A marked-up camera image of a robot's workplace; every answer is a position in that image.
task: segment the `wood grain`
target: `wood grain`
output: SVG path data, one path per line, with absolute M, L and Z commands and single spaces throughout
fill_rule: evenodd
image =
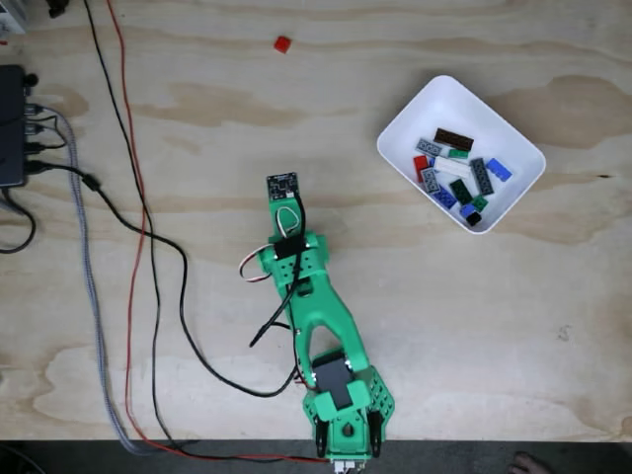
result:
M 98 32 L 119 89 L 103 2 Z M 274 388 L 282 331 L 247 343 L 277 306 L 242 256 L 271 231 L 265 176 L 296 171 L 331 278 L 397 403 L 391 438 L 632 440 L 632 5 L 626 0 L 119 0 L 145 182 L 160 233 L 191 258 L 187 318 L 226 375 Z M 65 111 L 82 166 L 139 205 L 80 3 L 0 49 Z M 272 48 L 289 35 L 287 55 Z M 547 156 L 496 229 L 451 223 L 377 154 L 381 129 L 437 74 L 457 77 Z M 63 159 L 62 154 L 55 155 Z M 41 230 L 0 266 L 0 437 L 109 438 L 67 177 L 15 198 Z M 135 236 L 86 196 L 113 393 L 122 402 Z M 2 243 L 25 228 L 2 214 Z M 179 326 L 181 264 L 159 247 L 158 396 L 177 437 L 308 438 L 302 390 L 257 400 L 215 381 Z M 135 298 L 134 411 L 150 403 L 155 317 L 147 252 Z

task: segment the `toe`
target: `toe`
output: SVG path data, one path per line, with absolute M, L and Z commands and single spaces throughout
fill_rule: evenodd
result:
M 526 452 L 517 452 L 513 457 L 513 462 L 522 469 L 529 470 L 537 465 L 531 456 Z
M 525 471 L 521 467 L 511 465 L 509 469 L 509 474 L 528 474 L 528 471 Z
M 537 462 L 526 452 L 517 452 L 513 458 L 513 463 L 528 474 L 551 474 L 546 467 Z

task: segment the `brown lego brick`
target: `brown lego brick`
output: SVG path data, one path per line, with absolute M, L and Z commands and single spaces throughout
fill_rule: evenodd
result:
M 462 151 L 470 151 L 472 149 L 472 144 L 474 143 L 474 140 L 472 138 L 459 135 L 452 131 L 444 130 L 443 128 L 438 128 L 436 130 L 434 141 L 436 141 L 437 143 L 444 143 L 446 145 L 450 145 L 456 148 L 457 150 L 462 150 Z

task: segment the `white plastic tray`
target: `white plastic tray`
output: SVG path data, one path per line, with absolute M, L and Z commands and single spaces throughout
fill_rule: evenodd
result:
M 421 153 L 415 146 L 420 138 L 432 141 L 439 127 L 474 139 L 467 162 L 483 157 L 487 164 L 496 158 L 513 173 L 504 183 L 489 173 L 494 193 L 485 196 L 489 204 L 481 212 L 482 220 L 474 227 L 459 213 L 459 203 L 447 210 L 417 182 L 413 158 Z M 429 82 L 380 133 L 377 149 L 404 178 L 472 234 L 484 234 L 492 229 L 546 168 L 544 154 L 533 143 L 450 76 L 437 76 Z M 458 179 L 447 173 L 437 173 L 436 178 L 448 191 L 449 184 Z M 472 196 L 477 196 L 474 178 L 463 181 Z

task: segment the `robotic arm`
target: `robotic arm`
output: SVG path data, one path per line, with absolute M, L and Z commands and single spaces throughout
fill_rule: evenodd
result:
M 318 455 L 331 459 L 336 473 L 359 471 L 380 454 L 395 408 L 393 397 L 368 361 L 351 312 L 331 286 L 325 237 L 305 231 L 301 242 L 304 215 L 296 199 L 296 174 L 268 177 L 268 193 L 276 232 L 270 239 L 273 245 L 259 254 L 259 260 L 264 272 L 272 274 L 281 298 L 292 286 L 300 253 L 297 286 L 285 314 L 294 334 L 298 369 L 308 385 L 303 410 L 312 424 Z M 310 358 L 311 336 L 318 326 L 331 331 L 340 345 Z

